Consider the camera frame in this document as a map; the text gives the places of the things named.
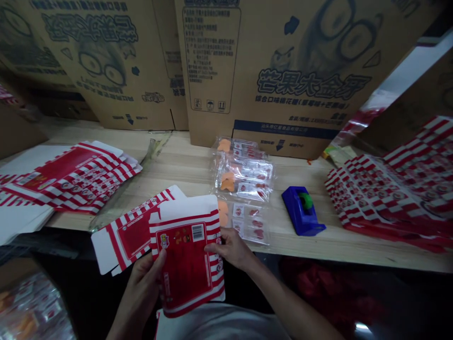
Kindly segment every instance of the shirt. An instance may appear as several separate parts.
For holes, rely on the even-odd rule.
[[[290,339],[274,314],[228,304],[204,304],[172,319],[157,313],[156,340]]]

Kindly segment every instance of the brown cardboard box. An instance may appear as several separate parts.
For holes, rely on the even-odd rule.
[[[0,121],[0,159],[47,140],[36,126],[5,105],[0,105]]]
[[[16,1],[0,1],[0,73],[22,87],[41,111],[64,118],[97,120]]]
[[[317,158],[444,6],[176,0],[191,143]]]
[[[27,1],[23,11],[105,128],[187,130],[174,6]]]
[[[386,153],[414,138],[436,115],[453,116],[453,48],[358,137]]]
[[[31,258],[15,258],[0,266],[0,292],[10,289],[20,281],[40,271]]]

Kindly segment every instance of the wooden table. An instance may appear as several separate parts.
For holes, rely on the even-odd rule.
[[[98,123],[46,118],[41,129],[47,144],[76,144],[99,140],[144,159],[150,139],[156,140],[151,158],[143,162],[143,172],[116,193],[95,218],[82,214],[56,213],[49,227],[91,231],[138,206],[163,189],[176,184],[187,196],[208,194],[210,181],[209,148],[190,145],[188,132],[149,133],[103,129]],[[405,243],[384,241],[344,230],[326,192],[324,181],[332,165],[319,158],[306,160],[274,157],[277,178],[271,195],[273,208],[270,246],[250,244],[253,251],[300,256],[357,264],[372,264],[434,272],[453,272],[453,253],[433,254]],[[288,186],[305,186],[313,199],[320,223],[327,229],[316,237],[296,235],[281,194]]]

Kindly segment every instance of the barcode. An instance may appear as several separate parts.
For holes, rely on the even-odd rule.
[[[197,224],[197,225],[192,226],[192,239],[194,242],[204,240],[202,224]]]
[[[32,172],[30,175],[28,175],[27,177],[24,177],[23,179],[21,179],[20,181],[17,182],[17,184],[19,185],[25,185],[26,183],[30,182],[32,179],[34,179],[35,177],[38,177],[40,175],[39,172]]]

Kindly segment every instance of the cartoon face with glasses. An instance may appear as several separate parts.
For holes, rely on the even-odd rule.
[[[0,52],[13,65],[60,67],[16,8],[13,0],[0,1]]]
[[[383,16],[376,14],[372,22],[355,14],[355,0],[327,0],[299,43],[296,69],[327,78],[371,49]]]
[[[0,2],[0,41],[8,45],[33,45],[30,25],[20,16],[13,1]]]
[[[115,44],[99,39],[81,39],[76,47],[80,65],[96,81],[106,85],[125,86],[126,71]]]

